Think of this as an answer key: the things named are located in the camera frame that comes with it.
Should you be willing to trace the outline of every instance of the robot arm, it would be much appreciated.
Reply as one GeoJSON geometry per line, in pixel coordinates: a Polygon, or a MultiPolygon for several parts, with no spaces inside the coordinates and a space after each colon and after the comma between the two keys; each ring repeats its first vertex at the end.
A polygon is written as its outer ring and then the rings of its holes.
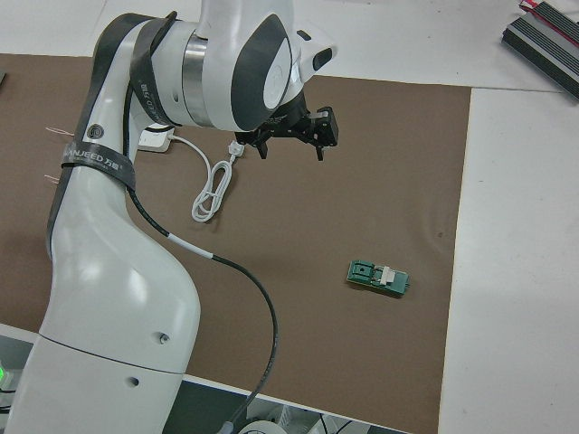
{"type": "Polygon", "coordinates": [[[336,50],[298,30],[290,0],[210,0],[199,24],[126,14],[103,32],[49,219],[51,299],[6,434],[161,432],[200,307],[186,270],[128,217],[138,138],[152,121],[261,137],[287,118],[302,134],[328,111],[310,116],[303,83],[336,50]]]}

